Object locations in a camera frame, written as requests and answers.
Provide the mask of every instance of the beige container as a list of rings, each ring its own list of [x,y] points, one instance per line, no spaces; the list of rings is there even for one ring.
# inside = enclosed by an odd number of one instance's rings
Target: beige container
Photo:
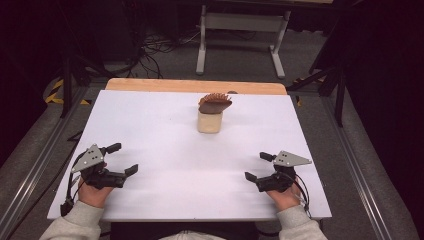
[[[222,113],[203,114],[198,112],[197,130],[201,133],[218,133],[221,130]]]

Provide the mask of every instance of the brown spiky object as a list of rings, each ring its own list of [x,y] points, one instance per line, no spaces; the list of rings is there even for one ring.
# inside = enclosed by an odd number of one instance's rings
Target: brown spiky object
[[[210,93],[199,101],[199,112],[203,114],[220,114],[233,102],[231,97],[224,93]]]

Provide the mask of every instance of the forearm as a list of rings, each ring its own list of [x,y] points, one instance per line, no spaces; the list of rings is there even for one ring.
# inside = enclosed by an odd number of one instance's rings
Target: forearm
[[[303,206],[295,206],[277,214],[281,224],[280,240],[327,239],[318,226],[303,210]]]
[[[40,240],[99,239],[102,214],[103,209],[77,201],[68,215],[53,221]]]

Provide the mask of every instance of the white tabletop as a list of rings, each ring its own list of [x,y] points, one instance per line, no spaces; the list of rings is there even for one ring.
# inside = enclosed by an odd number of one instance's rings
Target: white tabletop
[[[71,160],[92,144],[122,149],[105,156],[107,168],[139,171],[107,199],[107,221],[272,220],[277,209],[244,172],[266,177],[274,172],[259,152],[281,150],[312,159],[289,96],[232,95],[221,131],[197,131],[198,101],[204,93],[100,92]],[[295,167],[310,195],[313,218],[331,217],[315,165]],[[68,174],[48,213],[60,216]]]

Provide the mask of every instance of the person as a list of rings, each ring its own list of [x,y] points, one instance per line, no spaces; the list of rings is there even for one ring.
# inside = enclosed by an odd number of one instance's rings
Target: person
[[[54,220],[40,240],[99,238],[101,233],[99,221],[104,211],[105,201],[113,188],[105,187],[98,190],[85,184],[82,179],[80,179],[79,186],[79,199],[73,209],[65,217]],[[307,216],[300,204],[300,190],[295,184],[282,193],[269,191],[267,194],[274,200],[279,210],[277,217],[282,229],[279,233],[280,240],[327,239],[318,223]],[[162,239],[224,240],[216,236],[190,231]]]

